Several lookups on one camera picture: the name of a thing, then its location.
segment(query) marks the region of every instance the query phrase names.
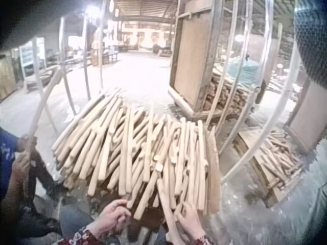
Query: wooden plank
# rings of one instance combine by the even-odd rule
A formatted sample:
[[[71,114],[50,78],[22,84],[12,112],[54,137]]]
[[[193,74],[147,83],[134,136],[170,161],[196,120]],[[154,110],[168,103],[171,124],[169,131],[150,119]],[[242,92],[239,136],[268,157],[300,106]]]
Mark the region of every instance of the wooden plank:
[[[210,8],[212,0],[190,0],[185,5],[185,12],[193,12],[199,9]]]
[[[190,20],[183,19],[174,87],[192,109],[197,103],[199,81],[203,75],[210,20],[210,13],[203,13]]]
[[[188,0],[179,0],[176,16],[184,13],[185,10],[185,4]],[[172,88],[175,88],[175,80],[176,80],[176,71],[177,71],[177,62],[179,58],[179,49],[181,44],[181,37],[182,37],[182,28],[183,28],[183,19],[176,18],[175,22],[175,43],[172,46],[173,47],[173,56],[172,56],[172,65],[170,70],[170,79],[169,79],[169,85]]]
[[[215,129],[212,128],[211,133],[205,129],[205,139],[206,139],[206,153],[208,160],[208,196],[207,196],[207,211],[208,213],[217,213],[220,210],[220,200],[221,200],[221,186],[220,186],[220,167],[219,167],[219,157],[217,150],[217,143],[215,139]]]

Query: patterned sleeve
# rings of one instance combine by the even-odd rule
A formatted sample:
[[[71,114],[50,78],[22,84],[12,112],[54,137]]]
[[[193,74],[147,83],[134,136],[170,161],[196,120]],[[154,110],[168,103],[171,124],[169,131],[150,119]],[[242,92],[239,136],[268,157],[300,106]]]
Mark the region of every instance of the patterned sleeve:
[[[65,238],[56,242],[54,245],[96,245],[96,244],[101,244],[101,242],[97,240],[89,230],[82,228],[75,233],[72,239]]]
[[[195,241],[195,245],[214,245],[207,235],[204,235]]]

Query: curved metal bar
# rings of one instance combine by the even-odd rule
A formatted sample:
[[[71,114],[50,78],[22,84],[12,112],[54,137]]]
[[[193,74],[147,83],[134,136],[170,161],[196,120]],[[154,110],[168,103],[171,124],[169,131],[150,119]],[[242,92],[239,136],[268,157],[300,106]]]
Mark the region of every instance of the curved metal bar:
[[[225,76],[226,76],[227,67],[228,67],[228,60],[229,60],[229,57],[230,57],[230,51],[233,48],[233,43],[234,43],[234,35],[235,35],[235,29],[236,29],[238,8],[239,8],[239,0],[234,0],[233,1],[233,14],[232,14],[232,17],[231,17],[229,40],[228,40],[224,70],[223,70],[223,74],[220,77],[219,85],[218,85],[218,88],[217,88],[213,103],[211,105],[210,112],[208,114],[208,118],[206,119],[206,122],[205,122],[206,127],[209,126],[209,124],[211,122],[211,119],[213,118],[214,112],[215,112],[217,104],[218,104],[220,94],[221,94],[221,92],[223,90],[223,86],[224,86],[224,82],[225,82]]]
[[[99,67],[100,67],[100,84],[101,88],[103,88],[103,77],[102,77],[102,56],[103,56],[103,22],[104,22],[104,15],[106,13],[106,6],[107,0],[102,1],[102,8],[101,8],[101,18],[100,18],[100,33],[99,33]]]
[[[87,14],[86,13],[84,16],[82,38],[84,40],[83,66],[84,66],[85,85],[86,85],[87,99],[90,100],[91,93],[90,93],[90,87],[88,85],[88,76],[87,76]]]
[[[59,53],[60,53],[60,67],[62,71],[63,81],[65,84],[65,89],[68,97],[69,104],[72,108],[74,116],[76,115],[76,111],[74,108],[74,103],[72,100],[71,91],[69,89],[67,75],[66,75],[66,66],[65,66],[65,44],[64,44],[64,30],[65,30],[65,17],[61,17],[60,19],[60,27],[59,27]]]
[[[41,78],[40,78],[40,67],[39,67],[39,62],[38,62],[38,58],[37,58],[37,44],[36,44],[36,37],[33,37],[32,39],[32,49],[33,49],[33,69],[34,69],[34,74],[35,74],[35,80],[36,80],[36,85],[37,88],[39,89],[40,92],[40,96],[43,96],[43,86],[41,83]],[[44,105],[44,110],[46,112],[46,114],[48,115],[48,118],[50,120],[50,123],[54,129],[54,131],[59,134],[56,125],[53,121],[50,109],[48,107],[47,104]]]
[[[242,47],[242,52],[241,52],[241,56],[240,56],[240,65],[238,67],[237,70],[237,75],[235,77],[235,81],[234,84],[232,85],[229,95],[228,95],[228,99],[226,102],[226,105],[224,107],[224,110],[220,116],[219,122],[217,124],[216,127],[216,135],[219,135],[220,130],[222,129],[222,126],[226,120],[227,114],[228,114],[228,110],[230,108],[230,105],[234,99],[234,96],[236,94],[236,88],[237,85],[239,83],[239,79],[240,79],[240,75],[242,72],[242,68],[243,68],[243,63],[244,63],[244,59],[247,53],[247,48],[249,45],[249,40],[250,40],[250,34],[251,34],[251,30],[252,30],[252,13],[253,13],[253,0],[247,0],[247,4],[246,4],[246,15],[245,15],[245,27],[244,27],[244,42],[243,42],[243,47]]]
[[[237,164],[222,178],[221,182],[225,183],[227,180],[229,180],[237,171],[237,169],[250,161],[250,159],[254,156],[256,151],[260,148],[260,146],[263,144],[265,138],[269,135],[270,131],[273,129],[275,124],[278,121],[279,116],[284,111],[286,107],[286,103],[293,91],[293,83],[297,79],[297,75],[299,72],[300,67],[300,56],[299,52],[297,50],[297,45],[294,43],[293,45],[293,51],[292,51],[292,58],[291,58],[291,64],[290,64],[290,72],[288,73],[287,82],[282,90],[281,98],[278,101],[278,104],[266,122],[264,128],[262,129],[262,132],[256,142],[253,144],[253,146],[243,155],[243,157],[239,160]]]
[[[260,92],[261,84],[265,76],[265,70],[268,60],[268,54],[271,47],[271,36],[272,36],[272,28],[273,28],[273,15],[274,15],[274,1],[266,0],[266,27],[265,27],[265,43],[264,48],[260,57],[259,69],[258,69],[258,78],[255,84],[252,85],[251,92],[249,93],[247,102],[242,109],[241,115],[239,116],[236,124],[234,125],[231,133],[229,134],[227,140],[224,142],[223,146],[219,151],[219,156],[222,155],[224,150],[229,146],[233,140],[235,139],[237,133],[240,130],[241,125],[244,123],[247,118],[251,107],[253,106],[254,100],[257,94]]]

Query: person's arm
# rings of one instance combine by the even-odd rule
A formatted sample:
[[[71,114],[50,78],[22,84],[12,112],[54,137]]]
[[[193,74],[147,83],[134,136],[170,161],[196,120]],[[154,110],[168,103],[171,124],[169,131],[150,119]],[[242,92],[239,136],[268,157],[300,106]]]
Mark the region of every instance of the person's arm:
[[[98,240],[103,235],[113,234],[117,228],[126,225],[126,221],[131,213],[121,205],[125,205],[126,200],[115,200],[107,205],[99,217],[75,233],[72,239],[66,238],[58,241],[56,245],[82,245],[82,244],[100,244]]]
[[[178,215],[178,219],[190,241],[196,245],[213,245],[202,228],[198,212],[194,205],[184,203],[185,215]]]
[[[8,224],[16,220],[21,201],[22,183],[29,172],[30,155],[22,153],[13,162],[12,172],[5,197],[1,201],[1,219]]]

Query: stacked lumber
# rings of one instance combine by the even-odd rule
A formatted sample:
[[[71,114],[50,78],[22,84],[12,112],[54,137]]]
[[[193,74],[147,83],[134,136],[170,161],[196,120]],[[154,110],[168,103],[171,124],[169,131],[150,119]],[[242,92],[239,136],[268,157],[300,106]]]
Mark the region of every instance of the stacked lumber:
[[[220,81],[220,74],[214,73],[212,76],[212,80],[210,81],[208,88],[207,88],[207,94],[206,98],[204,100],[203,104],[203,110],[208,111],[210,110],[213,100],[215,98],[215,94],[219,85]],[[230,88],[233,85],[233,81],[230,79],[225,79],[223,90],[221,92],[221,95],[219,97],[218,103],[217,103],[217,109],[223,110],[228,96],[230,92]],[[241,114],[242,108],[244,107],[246,103],[246,99],[248,96],[248,90],[244,87],[238,86],[235,97],[233,99],[233,102],[229,108],[228,115],[239,115]]]
[[[293,155],[290,146],[284,136],[272,131],[265,140],[261,151],[263,160],[261,167],[270,172],[275,178],[267,185],[268,189],[278,187],[285,189],[291,182],[299,178],[302,165],[299,159]]]
[[[219,187],[211,187],[216,180],[208,183],[208,162],[218,159],[212,149],[206,150],[207,134],[200,120],[197,125],[184,117],[177,121],[155,114],[153,105],[147,112],[126,105],[117,93],[101,94],[68,125],[52,150],[68,189],[86,180],[87,194],[93,196],[105,182],[110,192],[128,200],[129,209],[136,208],[135,219],[141,219],[146,207],[161,203],[167,220],[172,210],[181,212],[185,200],[205,214],[207,207],[214,210],[210,205],[217,202],[208,203],[207,193]]]

